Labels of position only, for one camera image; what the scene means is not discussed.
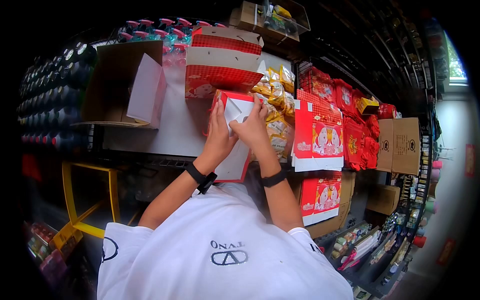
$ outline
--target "yellow box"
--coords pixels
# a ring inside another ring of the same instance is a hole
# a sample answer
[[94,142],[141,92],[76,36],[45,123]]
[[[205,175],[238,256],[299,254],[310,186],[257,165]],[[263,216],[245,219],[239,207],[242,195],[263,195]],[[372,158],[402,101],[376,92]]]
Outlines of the yellow box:
[[360,101],[357,102],[357,109],[362,115],[372,115],[376,114],[378,111],[379,103],[375,98],[367,99],[360,98]]
[[120,221],[120,209],[117,193],[117,170],[85,164],[70,163],[66,161],[62,163],[63,190],[65,192],[65,201],[67,202],[67,210],[68,217],[70,218],[70,223],[72,224],[73,228],[102,239],[105,235],[104,229],[96,228],[82,222],[82,220],[84,220],[86,217],[88,217],[100,207],[102,201],[87,209],[81,216],[77,216],[72,191],[72,166],[79,166],[83,168],[91,168],[99,171],[108,172],[108,189],[110,193],[110,206],[112,210],[113,222]]

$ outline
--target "pink spray bottle cap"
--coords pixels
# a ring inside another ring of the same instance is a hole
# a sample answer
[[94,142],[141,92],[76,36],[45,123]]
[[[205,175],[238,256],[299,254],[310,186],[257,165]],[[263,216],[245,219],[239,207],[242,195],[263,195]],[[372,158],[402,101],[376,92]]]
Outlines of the pink spray bottle cap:
[[135,21],[127,21],[128,25],[131,25],[133,28],[137,28],[140,23],[135,22]]
[[145,38],[148,33],[146,33],[145,31],[134,31],[133,32],[136,36],[141,36],[142,38]]
[[126,38],[127,41],[131,40],[132,37],[133,37],[133,36],[129,35],[129,34],[126,33],[126,32],[122,32],[122,33],[120,33],[120,35],[121,35],[122,37]]
[[188,22],[187,20],[182,19],[182,18],[177,18],[177,21],[179,22],[178,25],[180,25],[180,23],[181,23],[183,26],[189,26],[189,25],[191,25],[190,22]]
[[167,24],[167,26],[171,26],[175,21],[170,19],[160,19],[161,24]]
[[154,22],[150,20],[140,20],[140,23],[142,23],[143,25],[147,25],[148,27],[148,26],[152,26]]
[[204,22],[204,21],[197,21],[198,26],[211,26],[209,23]]
[[182,39],[183,37],[186,36],[182,31],[178,30],[177,28],[173,29],[173,33],[179,36],[179,39]]
[[180,44],[180,43],[175,43],[175,44],[173,45],[173,47],[179,49],[180,52],[185,52],[185,48],[187,48],[188,45],[186,45],[186,44]]
[[168,32],[160,29],[155,29],[155,34],[161,36],[162,38],[168,36]]

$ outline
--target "hand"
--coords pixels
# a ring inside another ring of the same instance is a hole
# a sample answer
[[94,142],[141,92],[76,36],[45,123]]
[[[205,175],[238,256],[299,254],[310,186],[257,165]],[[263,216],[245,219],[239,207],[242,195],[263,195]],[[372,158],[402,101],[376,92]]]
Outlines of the hand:
[[233,120],[228,125],[255,153],[259,160],[265,156],[273,155],[276,157],[265,125],[268,108],[255,94],[253,95],[253,100],[255,104],[245,122],[238,123],[236,120]]
[[223,102],[217,101],[210,116],[204,150],[193,164],[200,173],[210,174],[230,154],[238,139],[236,134],[228,136]]

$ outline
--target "brown cardboard carton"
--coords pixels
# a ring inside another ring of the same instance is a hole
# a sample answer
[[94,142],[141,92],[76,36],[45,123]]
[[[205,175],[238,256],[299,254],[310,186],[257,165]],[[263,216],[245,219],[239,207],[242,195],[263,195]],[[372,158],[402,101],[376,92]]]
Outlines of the brown cardboard carton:
[[391,172],[393,159],[393,119],[378,120],[380,135],[378,136],[377,170]]
[[393,120],[392,171],[418,175],[420,168],[420,130],[418,118]]
[[299,42],[298,34],[291,35],[277,31],[272,28],[265,28],[263,17],[255,9],[255,4],[244,1],[239,9],[234,9],[230,15],[230,25],[239,29],[251,30],[262,36],[266,43],[272,42],[280,44],[282,42],[297,44]]
[[[300,203],[301,196],[301,177],[289,178],[288,182],[292,187],[293,194]],[[342,172],[342,192],[340,194],[340,206],[338,207],[338,215],[328,220],[305,227],[312,239],[315,239],[324,234],[335,231],[344,226],[350,211],[350,201],[355,187],[355,173],[343,171]]]
[[377,184],[368,195],[366,208],[389,215],[396,209],[399,197],[399,187]]
[[379,120],[377,170],[418,175],[420,133],[417,118]]
[[167,82],[162,41],[99,46],[80,124],[158,129]]

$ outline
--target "person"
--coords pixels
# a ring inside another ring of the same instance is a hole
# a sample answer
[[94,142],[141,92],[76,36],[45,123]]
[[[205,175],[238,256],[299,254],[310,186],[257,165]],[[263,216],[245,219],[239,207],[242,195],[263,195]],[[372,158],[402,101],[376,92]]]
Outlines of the person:
[[[266,132],[267,107],[254,96],[243,123],[229,123],[215,103],[195,168],[207,175],[240,138],[255,153],[262,178],[281,171]],[[267,224],[239,183],[205,194],[189,172],[149,204],[138,226],[108,223],[98,272],[98,299],[352,299],[348,282],[303,227],[287,182],[265,187]]]

